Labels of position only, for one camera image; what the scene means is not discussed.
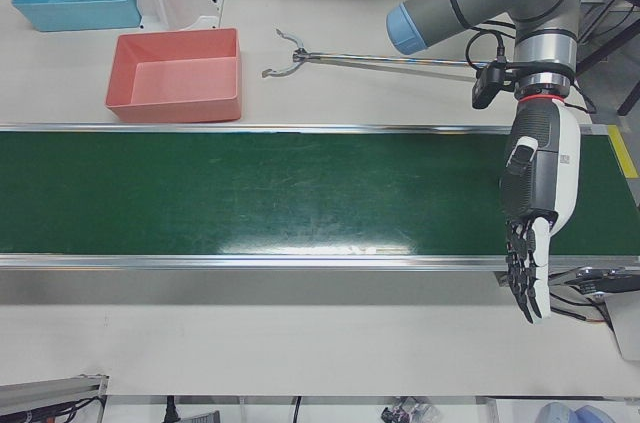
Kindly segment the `white dexterous robot hand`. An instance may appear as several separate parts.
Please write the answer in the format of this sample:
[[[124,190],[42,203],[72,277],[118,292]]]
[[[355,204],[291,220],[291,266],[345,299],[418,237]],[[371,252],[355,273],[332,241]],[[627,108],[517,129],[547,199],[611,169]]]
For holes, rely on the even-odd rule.
[[[517,105],[504,155],[500,202],[506,219],[507,281],[526,320],[551,315],[551,238],[576,207],[581,131],[564,102],[529,96]]]

